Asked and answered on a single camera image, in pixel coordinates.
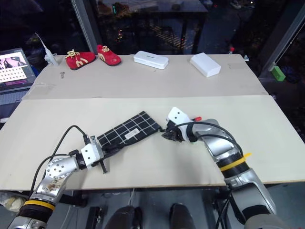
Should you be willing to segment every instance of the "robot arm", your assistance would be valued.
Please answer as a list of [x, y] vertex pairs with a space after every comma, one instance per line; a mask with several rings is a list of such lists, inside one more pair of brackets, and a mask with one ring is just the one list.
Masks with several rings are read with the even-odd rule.
[[90, 169], [105, 158], [102, 148], [94, 136], [91, 137], [91, 141], [81, 149], [81, 153], [74, 150], [70, 154], [71, 156], [54, 159], [48, 164], [45, 177], [29, 200], [21, 207], [8, 229], [46, 228], [56, 204], [66, 189], [67, 179], [71, 174], [80, 169]]
[[[174, 107], [168, 115], [168, 121], [168, 129], [163, 137], [175, 141], [199, 140], [205, 143], [222, 172], [226, 185], [232, 191], [230, 202], [234, 214], [245, 225], [245, 229], [288, 229], [276, 216], [275, 204], [268, 190], [247, 165], [240, 146], [230, 133], [218, 127], [215, 119], [205, 120], [207, 125], [203, 125], [190, 120], [185, 113]], [[173, 127], [184, 123], [190, 124], [179, 126], [179, 130]]]

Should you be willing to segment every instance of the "white box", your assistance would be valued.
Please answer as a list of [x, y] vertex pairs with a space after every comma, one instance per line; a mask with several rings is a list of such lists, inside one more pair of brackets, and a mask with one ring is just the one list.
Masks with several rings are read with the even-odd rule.
[[200, 53], [191, 58], [190, 63], [194, 65], [205, 77], [216, 75], [220, 72], [221, 66], [207, 54]]
[[137, 63], [145, 64], [154, 68], [164, 69], [168, 65], [168, 58], [153, 53], [138, 51], [133, 60]]

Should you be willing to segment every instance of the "shoelace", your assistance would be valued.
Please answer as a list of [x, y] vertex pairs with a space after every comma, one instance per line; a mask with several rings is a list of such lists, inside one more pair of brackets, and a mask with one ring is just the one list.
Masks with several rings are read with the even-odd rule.
[[65, 57], [65, 59], [67, 59], [68, 57], [72, 57], [73, 58], [73, 56], [80, 55], [80, 53], [79, 52], [75, 52], [74, 49], [72, 49], [72, 51], [68, 51], [67, 54], [68, 55]]
[[108, 52], [109, 50], [110, 49], [107, 46], [103, 45], [103, 47], [102, 47], [102, 51], [103, 52]]

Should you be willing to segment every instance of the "keyboard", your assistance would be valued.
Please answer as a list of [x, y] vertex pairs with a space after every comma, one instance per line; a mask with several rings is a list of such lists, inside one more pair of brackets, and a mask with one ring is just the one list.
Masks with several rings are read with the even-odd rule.
[[21, 91], [21, 92], [12, 92], [7, 94], [0, 94], [0, 105], [6, 105], [6, 104], [13, 104], [16, 102], [20, 102], [22, 97], [27, 93], [28, 91]]

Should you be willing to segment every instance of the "red shoe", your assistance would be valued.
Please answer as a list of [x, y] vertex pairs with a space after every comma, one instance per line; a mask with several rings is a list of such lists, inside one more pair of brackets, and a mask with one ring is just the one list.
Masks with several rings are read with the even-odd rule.
[[121, 63], [121, 59], [117, 54], [114, 54], [107, 46], [98, 45], [97, 53], [99, 58], [109, 66], [116, 66]]
[[77, 70], [86, 64], [93, 62], [96, 58], [95, 54], [92, 52], [75, 52], [74, 49], [67, 52], [67, 54], [68, 55], [65, 57], [66, 63], [72, 70]]

